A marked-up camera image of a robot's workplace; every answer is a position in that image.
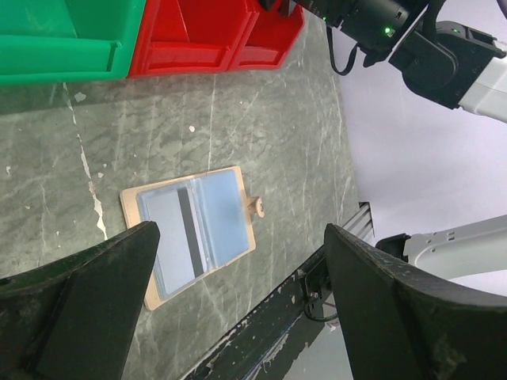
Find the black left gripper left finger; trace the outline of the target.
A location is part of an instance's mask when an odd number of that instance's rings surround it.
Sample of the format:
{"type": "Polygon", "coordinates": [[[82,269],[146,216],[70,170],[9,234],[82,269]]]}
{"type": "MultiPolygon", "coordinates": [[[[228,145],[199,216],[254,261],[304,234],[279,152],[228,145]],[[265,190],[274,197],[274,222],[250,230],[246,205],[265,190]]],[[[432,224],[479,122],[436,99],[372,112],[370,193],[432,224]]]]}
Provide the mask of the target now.
{"type": "Polygon", "coordinates": [[[119,379],[160,232],[141,222],[107,241],[1,280],[3,379],[119,379]]]}

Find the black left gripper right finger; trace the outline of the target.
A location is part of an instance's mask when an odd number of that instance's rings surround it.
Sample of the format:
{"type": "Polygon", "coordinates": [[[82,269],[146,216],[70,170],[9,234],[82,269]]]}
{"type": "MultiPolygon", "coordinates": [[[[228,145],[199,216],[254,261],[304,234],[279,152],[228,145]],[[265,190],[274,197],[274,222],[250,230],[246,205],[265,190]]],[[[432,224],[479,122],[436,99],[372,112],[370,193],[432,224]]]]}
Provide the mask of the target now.
{"type": "Polygon", "coordinates": [[[441,279],[328,224],[324,251],[355,379],[504,379],[506,298],[441,279]]]}

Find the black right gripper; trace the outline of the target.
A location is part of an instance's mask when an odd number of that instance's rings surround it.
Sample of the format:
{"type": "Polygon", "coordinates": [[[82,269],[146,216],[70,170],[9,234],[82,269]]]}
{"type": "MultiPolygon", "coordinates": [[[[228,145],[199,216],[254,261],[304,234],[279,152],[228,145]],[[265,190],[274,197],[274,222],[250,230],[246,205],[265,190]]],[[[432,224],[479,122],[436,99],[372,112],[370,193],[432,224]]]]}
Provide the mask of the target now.
{"type": "Polygon", "coordinates": [[[289,15],[296,6],[338,29],[359,44],[371,66],[385,60],[410,26],[424,12],[427,1],[418,0],[314,0],[260,1],[266,11],[282,9],[289,15]]]}

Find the tan card holder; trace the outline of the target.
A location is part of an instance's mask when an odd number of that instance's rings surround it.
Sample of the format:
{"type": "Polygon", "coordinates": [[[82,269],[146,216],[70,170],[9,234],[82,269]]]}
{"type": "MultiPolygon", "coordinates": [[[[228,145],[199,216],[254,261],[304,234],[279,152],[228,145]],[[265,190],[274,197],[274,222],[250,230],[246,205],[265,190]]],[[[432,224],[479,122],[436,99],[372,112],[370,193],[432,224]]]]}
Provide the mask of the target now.
{"type": "Polygon", "coordinates": [[[120,203],[127,227],[155,222],[160,231],[144,298],[150,311],[253,252],[252,219],[265,215],[237,165],[128,188],[120,203]]]}

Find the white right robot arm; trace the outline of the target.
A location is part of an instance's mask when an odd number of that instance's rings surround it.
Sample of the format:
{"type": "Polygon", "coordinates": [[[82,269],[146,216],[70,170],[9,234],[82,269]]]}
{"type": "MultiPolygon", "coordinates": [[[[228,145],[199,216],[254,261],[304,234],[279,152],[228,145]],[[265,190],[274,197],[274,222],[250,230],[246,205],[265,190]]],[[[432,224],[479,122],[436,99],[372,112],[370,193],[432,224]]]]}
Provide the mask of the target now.
{"type": "MultiPolygon", "coordinates": [[[[506,119],[506,49],[488,33],[439,21],[440,1],[304,1],[302,7],[354,41],[370,67],[388,61],[406,87],[445,108],[506,119]]],[[[432,234],[399,234],[377,248],[462,285],[490,287],[506,274],[506,219],[490,218],[432,234]]]]}

